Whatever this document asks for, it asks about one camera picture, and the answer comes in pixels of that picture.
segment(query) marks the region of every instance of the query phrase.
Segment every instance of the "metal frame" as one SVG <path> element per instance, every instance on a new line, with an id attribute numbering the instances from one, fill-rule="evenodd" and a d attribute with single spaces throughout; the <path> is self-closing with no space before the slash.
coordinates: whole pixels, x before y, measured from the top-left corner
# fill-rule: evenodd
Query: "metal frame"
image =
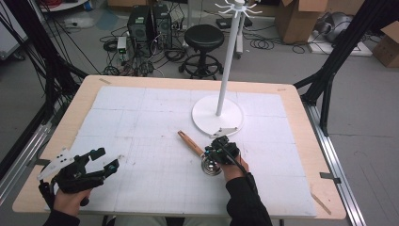
<path id="1" fill-rule="evenodd" d="M 366 225 L 366 223 L 327 132 L 332 83 L 337 71 L 342 67 L 352 50 L 375 22 L 376 18 L 387 9 L 390 1 L 365 0 L 322 68 L 317 73 L 294 84 L 297 89 L 311 84 L 306 93 L 301 95 L 301 99 L 313 125 L 313 130 L 318 138 L 336 187 L 340 192 L 348 217 L 352 225 L 356 226 Z M 324 95 L 320 114 L 316 103 L 322 93 Z"/>
<path id="2" fill-rule="evenodd" d="M 55 111 L 60 109 L 59 103 L 55 105 Z M 48 120 L 45 124 L 40 124 L 32 137 L 24 146 L 12 166 L 9 168 L 4 177 L 0 180 L 0 206 L 6 200 L 9 192 L 14 188 L 32 160 L 35 154 L 42 148 L 44 141 L 52 132 L 52 120 Z"/>
<path id="3" fill-rule="evenodd" d="M 8 169 L 12 166 L 17 157 L 21 155 L 24 145 L 26 145 L 26 142 L 38 125 L 40 123 L 47 123 L 53 117 L 54 105 L 58 97 L 60 95 L 74 95 L 79 89 L 79 85 L 76 84 L 71 73 L 76 74 L 80 78 L 85 78 L 88 75 L 60 56 L 50 37 L 44 30 L 36 11 L 32 8 L 28 0 L 4 0 L 4 3 L 29 40 L 33 43 L 36 51 L 40 55 L 40 59 L 42 59 L 41 61 L 28 54 L 36 71 L 40 72 L 41 75 L 45 75 L 46 99 L 38 114 L 24 130 L 23 134 L 6 157 L 0 162 L 0 180 L 6 175 Z M 11 36 L 13 36 L 23 48 L 26 48 L 27 44 L 19 38 L 18 33 L 14 31 L 10 24 L 6 23 L 2 18 L 0 18 L 0 23 L 3 24 Z"/>
<path id="4" fill-rule="evenodd" d="M 311 84 L 306 93 L 301 96 L 302 101 L 310 105 L 316 105 L 317 99 L 324 92 L 320 126 L 325 136 L 328 136 L 327 120 L 334 77 L 376 18 L 387 9 L 390 1 L 365 0 L 322 68 L 317 73 L 294 84 L 297 89 Z"/>
<path id="5" fill-rule="evenodd" d="M 320 147 L 322 148 L 323 155 L 326 159 L 327 165 L 333 178 L 339 178 L 340 182 L 336 183 L 336 187 L 340 192 L 343 205 L 346 213 L 352 222 L 352 225 L 365 226 L 363 215 L 360 212 L 358 203 L 346 179 L 343 167 L 341 166 L 340 159 L 338 158 L 335 149 L 332 145 L 331 139 L 324 135 L 323 129 L 319 126 L 320 113 L 316 106 L 303 104 L 308 117 L 310 119 L 313 130 L 317 136 Z"/>

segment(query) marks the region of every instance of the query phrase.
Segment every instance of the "cardboard box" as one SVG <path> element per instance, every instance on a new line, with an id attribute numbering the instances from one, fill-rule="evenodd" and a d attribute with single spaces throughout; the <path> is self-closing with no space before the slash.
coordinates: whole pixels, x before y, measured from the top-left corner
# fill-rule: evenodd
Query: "cardboard box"
<path id="1" fill-rule="evenodd" d="M 261 11 L 262 13 L 252 14 L 248 13 L 249 16 L 264 16 L 264 17 L 275 17 L 277 12 L 277 6 L 268 6 L 268 5 L 261 5 L 256 3 L 255 0 L 249 0 L 248 4 L 252 6 L 253 4 L 257 4 L 252 11 Z"/>
<path id="2" fill-rule="evenodd" d="M 327 0 L 281 0 L 275 25 L 282 41 L 306 43 L 317 18 L 327 8 Z"/>
<path id="3" fill-rule="evenodd" d="M 399 68 L 399 22 L 393 22 L 381 31 L 385 36 L 373 49 L 373 54 L 387 68 Z"/>
<path id="4" fill-rule="evenodd" d="M 343 12 L 346 15 L 354 16 L 363 5 L 364 0 L 329 0 L 326 11 Z"/>
<path id="5" fill-rule="evenodd" d="M 108 0 L 108 6 L 112 9 L 131 10 L 135 5 L 152 6 L 154 0 Z"/>

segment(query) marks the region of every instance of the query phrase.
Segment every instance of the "wooden stick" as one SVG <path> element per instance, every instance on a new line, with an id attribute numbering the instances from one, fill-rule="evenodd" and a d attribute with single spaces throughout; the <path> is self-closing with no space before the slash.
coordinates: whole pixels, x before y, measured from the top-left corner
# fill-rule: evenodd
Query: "wooden stick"
<path id="1" fill-rule="evenodd" d="M 177 134 L 182 138 L 185 144 L 190 147 L 191 150 L 194 151 L 198 156 L 202 156 L 203 151 L 202 149 L 192 140 L 188 135 L 186 135 L 183 131 L 177 132 Z"/>

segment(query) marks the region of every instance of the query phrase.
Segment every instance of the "chair leg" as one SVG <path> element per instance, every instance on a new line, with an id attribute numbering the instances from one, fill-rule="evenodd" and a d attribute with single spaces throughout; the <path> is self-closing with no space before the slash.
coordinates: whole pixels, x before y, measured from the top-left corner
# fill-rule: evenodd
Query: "chair leg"
<path id="1" fill-rule="evenodd" d="M 198 61 L 195 63 L 193 63 L 193 61 L 190 62 L 190 60 L 194 57 L 198 57 Z M 213 62 L 207 63 L 207 57 L 210 58 Z M 214 80 L 216 80 L 215 74 L 217 72 L 223 73 L 223 67 L 222 64 L 215 57 L 207 55 L 206 52 L 200 52 L 200 54 L 198 55 L 188 57 L 183 62 L 183 64 L 179 67 L 179 72 L 182 73 L 184 71 L 190 74 L 190 79 L 194 77 L 204 78 L 212 76 Z"/>

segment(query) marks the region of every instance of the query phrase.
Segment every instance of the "person's left hand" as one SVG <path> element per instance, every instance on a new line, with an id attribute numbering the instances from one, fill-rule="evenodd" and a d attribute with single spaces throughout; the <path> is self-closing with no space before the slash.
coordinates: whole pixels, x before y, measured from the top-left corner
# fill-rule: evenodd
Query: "person's left hand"
<path id="1" fill-rule="evenodd" d="M 88 198 L 90 196 L 90 192 L 91 189 L 78 193 L 67 194 L 59 189 L 56 193 L 54 209 L 67 215 L 76 217 L 79 213 L 80 201 L 82 201 L 84 198 Z"/>

